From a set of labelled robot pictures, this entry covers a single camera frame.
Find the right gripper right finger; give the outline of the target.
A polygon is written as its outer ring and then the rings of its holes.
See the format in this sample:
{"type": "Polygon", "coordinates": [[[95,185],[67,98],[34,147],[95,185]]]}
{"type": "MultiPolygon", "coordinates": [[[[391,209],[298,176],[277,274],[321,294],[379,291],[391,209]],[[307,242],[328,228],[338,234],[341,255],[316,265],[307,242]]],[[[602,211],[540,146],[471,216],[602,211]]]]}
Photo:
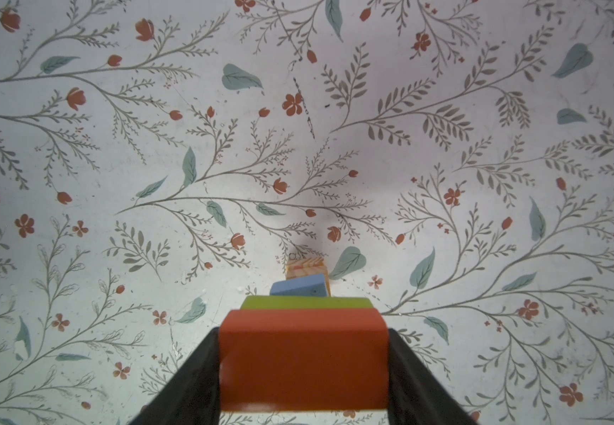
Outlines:
{"type": "Polygon", "coordinates": [[[399,333],[390,329],[388,422],[391,425],[476,425],[399,333]]]}

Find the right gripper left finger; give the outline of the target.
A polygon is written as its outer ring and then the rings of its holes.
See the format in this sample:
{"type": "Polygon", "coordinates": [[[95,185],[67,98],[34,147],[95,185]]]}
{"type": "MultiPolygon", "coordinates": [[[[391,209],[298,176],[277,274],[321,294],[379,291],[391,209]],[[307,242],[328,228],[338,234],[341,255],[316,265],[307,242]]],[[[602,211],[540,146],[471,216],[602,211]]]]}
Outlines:
{"type": "Polygon", "coordinates": [[[219,371],[219,329],[214,328],[131,424],[218,425],[219,371]]]}

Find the red-orange wood block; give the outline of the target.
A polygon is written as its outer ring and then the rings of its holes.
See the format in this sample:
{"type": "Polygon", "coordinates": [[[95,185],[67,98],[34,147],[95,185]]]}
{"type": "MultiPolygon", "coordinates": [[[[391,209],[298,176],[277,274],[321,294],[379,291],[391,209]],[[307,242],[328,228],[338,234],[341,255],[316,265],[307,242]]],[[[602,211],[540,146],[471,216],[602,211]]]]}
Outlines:
{"type": "Polygon", "coordinates": [[[389,334],[377,310],[234,310],[219,329],[221,407],[234,412],[379,410],[389,334]]]}

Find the lime green wood block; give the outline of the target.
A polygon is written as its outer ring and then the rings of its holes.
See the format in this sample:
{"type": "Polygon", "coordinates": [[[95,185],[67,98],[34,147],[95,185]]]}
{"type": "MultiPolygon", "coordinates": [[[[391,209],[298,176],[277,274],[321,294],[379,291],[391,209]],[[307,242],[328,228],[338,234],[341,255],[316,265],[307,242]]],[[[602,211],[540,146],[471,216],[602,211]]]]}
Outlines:
{"type": "Polygon", "coordinates": [[[248,296],[241,310],[307,310],[307,309],[365,309],[373,308],[364,297],[297,297],[297,296],[248,296]]]}

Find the light blue wood block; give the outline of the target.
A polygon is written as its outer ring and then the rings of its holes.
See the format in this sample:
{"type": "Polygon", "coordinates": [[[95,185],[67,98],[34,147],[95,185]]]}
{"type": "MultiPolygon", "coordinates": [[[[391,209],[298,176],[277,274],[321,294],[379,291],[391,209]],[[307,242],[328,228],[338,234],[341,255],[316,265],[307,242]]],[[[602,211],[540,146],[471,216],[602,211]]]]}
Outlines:
{"type": "Polygon", "coordinates": [[[324,274],[296,277],[285,281],[273,283],[270,289],[271,296],[290,297],[329,297],[330,292],[324,274]]]}

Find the small letter wood cube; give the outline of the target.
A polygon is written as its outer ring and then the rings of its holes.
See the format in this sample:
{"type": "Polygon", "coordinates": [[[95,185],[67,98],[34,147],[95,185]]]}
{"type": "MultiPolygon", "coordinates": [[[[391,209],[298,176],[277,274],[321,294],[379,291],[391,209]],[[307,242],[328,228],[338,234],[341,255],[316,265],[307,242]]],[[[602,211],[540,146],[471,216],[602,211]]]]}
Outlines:
{"type": "Polygon", "coordinates": [[[305,258],[289,260],[286,265],[286,279],[291,280],[299,277],[322,274],[325,277],[326,293],[331,296],[329,272],[323,258],[305,258]]]}

